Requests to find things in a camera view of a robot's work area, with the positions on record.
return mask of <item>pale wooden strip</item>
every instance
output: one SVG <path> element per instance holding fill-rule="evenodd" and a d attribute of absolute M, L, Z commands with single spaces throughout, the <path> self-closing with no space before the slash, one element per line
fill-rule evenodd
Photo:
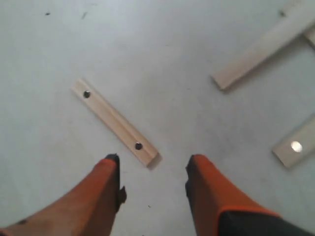
<path fill-rule="evenodd" d="M 315 117 L 277 144 L 272 152 L 286 167 L 307 157 L 315 150 Z"/>
<path fill-rule="evenodd" d="M 109 102 L 83 80 L 78 80 L 72 90 L 145 166 L 148 166 L 158 156 L 157 149 L 112 107 Z M 89 98 L 84 97 L 83 93 L 85 91 L 90 92 Z M 135 148 L 136 143 L 142 145 L 140 150 Z"/>
<path fill-rule="evenodd" d="M 281 15 L 289 16 L 297 8 L 303 5 L 304 0 L 291 0 L 289 1 L 283 9 L 280 10 Z M 304 37 L 308 40 L 310 45 L 315 48 L 315 26 L 311 27 L 304 32 Z"/>
<path fill-rule="evenodd" d="M 315 24 L 315 0 L 304 0 L 304 3 L 292 14 L 281 20 L 254 45 L 214 74 L 213 79 L 221 89 L 228 88 L 313 24 Z"/>

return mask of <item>gray concrete floor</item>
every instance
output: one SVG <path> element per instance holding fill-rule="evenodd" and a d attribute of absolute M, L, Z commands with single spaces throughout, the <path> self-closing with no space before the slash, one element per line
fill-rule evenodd
<path fill-rule="evenodd" d="M 117 152 L 128 199 L 112 235 L 195 235 L 185 166 L 203 153 L 254 200 L 315 232 L 315 158 L 288 171 L 270 151 L 315 111 L 315 52 L 298 39 L 227 94 L 210 79 L 285 2 L 2 0 L 0 225 Z M 159 149 L 153 171 L 70 92 L 81 77 Z"/>

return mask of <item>floor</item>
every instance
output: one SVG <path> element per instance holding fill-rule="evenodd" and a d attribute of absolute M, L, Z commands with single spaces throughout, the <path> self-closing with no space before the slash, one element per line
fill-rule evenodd
<path fill-rule="evenodd" d="M 195 235 L 185 166 L 203 153 L 235 185 L 315 232 L 315 158 L 271 148 L 315 111 L 302 39 L 228 93 L 210 75 L 280 20 L 286 0 L 3 0 L 0 225 L 47 206 L 108 153 L 128 198 L 113 236 Z M 146 169 L 70 91 L 84 77 L 159 150 Z"/>

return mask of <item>screw head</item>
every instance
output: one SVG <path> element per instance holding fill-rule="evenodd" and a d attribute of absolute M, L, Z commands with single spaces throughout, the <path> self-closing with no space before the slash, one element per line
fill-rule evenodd
<path fill-rule="evenodd" d="M 90 91 L 86 90 L 86 91 L 83 92 L 83 97 L 84 98 L 89 98 L 90 96 L 91 96 L 91 92 Z"/>
<path fill-rule="evenodd" d="M 141 150 L 143 148 L 141 143 L 136 143 L 135 146 L 136 150 Z"/>

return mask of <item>wooden slat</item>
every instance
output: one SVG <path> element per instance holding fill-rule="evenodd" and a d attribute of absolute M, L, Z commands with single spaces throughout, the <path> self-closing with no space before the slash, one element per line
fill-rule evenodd
<path fill-rule="evenodd" d="M 294 151 L 293 142 L 300 143 L 302 150 Z M 304 125 L 292 132 L 273 148 L 273 153 L 286 167 L 291 167 L 300 162 L 315 150 L 315 117 L 312 117 Z"/>
<path fill-rule="evenodd" d="M 226 89 L 315 24 L 315 0 L 304 3 L 212 77 Z"/>
<path fill-rule="evenodd" d="M 145 166 L 148 166 L 158 156 L 157 149 L 112 107 L 109 102 L 83 80 L 78 80 L 72 90 Z M 83 96 L 84 91 L 90 92 L 89 98 Z M 135 148 L 136 143 L 141 143 L 142 149 L 137 150 Z"/>
<path fill-rule="evenodd" d="M 296 11 L 297 8 L 303 5 L 304 0 L 291 0 L 280 10 L 281 15 L 289 16 L 292 12 Z M 315 48 L 315 26 L 311 27 L 304 32 L 304 37 L 308 40 L 310 45 Z"/>

